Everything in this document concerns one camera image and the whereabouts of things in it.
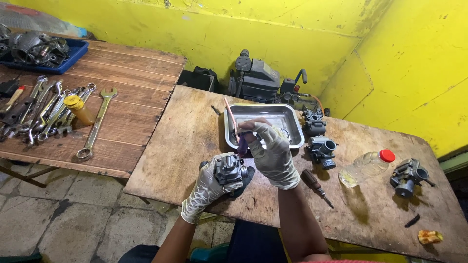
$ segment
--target blue plastic tray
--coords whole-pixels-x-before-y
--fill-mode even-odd
[[[0,64],[7,66],[8,68],[20,69],[24,71],[40,72],[40,73],[49,73],[54,75],[63,74],[67,71],[73,64],[75,64],[84,54],[88,51],[89,43],[84,40],[76,40],[65,38],[66,43],[70,47],[68,55],[70,56],[65,60],[59,67],[45,67],[45,66],[31,66],[26,65],[20,62],[14,62],[11,53],[6,54],[0,58]]]

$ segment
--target gloved hand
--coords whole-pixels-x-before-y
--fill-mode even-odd
[[[193,187],[189,198],[182,202],[182,218],[191,223],[198,224],[198,220],[202,215],[203,210],[222,195],[239,189],[243,186],[242,182],[229,183],[223,187],[219,185],[214,178],[214,167],[216,162],[224,156],[234,155],[233,152],[223,153],[214,156],[208,164],[200,169],[200,175]]]
[[[294,167],[288,140],[282,132],[272,127],[265,118],[239,123],[237,131],[258,132],[265,140],[266,149],[253,134],[245,135],[257,169],[272,185],[288,190],[299,184],[300,175]]]

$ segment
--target painted wall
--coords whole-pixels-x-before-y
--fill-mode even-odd
[[[184,55],[186,68],[220,80],[242,49],[281,76],[307,70],[301,92],[319,95],[391,0],[10,0],[98,39]]]
[[[394,0],[320,96],[331,115],[468,145],[468,2]]]

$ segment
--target hand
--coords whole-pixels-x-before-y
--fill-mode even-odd
[[[289,190],[299,184],[300,176],[294,167],[288,140],[282,132],[272,127],[265,118],[239,123],[238,131],[258,132],[265,140],[266,149],[253,134],[245,135],[257,169],[272,185]]]
[[[200,175],[190,193],[189,198],[182,202],[182,218],[191,223],[198,224],[198,220],[203,210],[222,195],[239,189],[243,186],[242,182],[229,183],[223,187],[219,185],[214,178],[214,166],[216,162],[224,156],[234,155],[233,152],[223,153],[214,156],[208,164],[200,169]]]

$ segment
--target yellow cap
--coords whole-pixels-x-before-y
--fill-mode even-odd
[[[85,103],[77,95],[65,97],[63,103],[65,104],[65,106],[72,110],[79,110],[85,105]]]

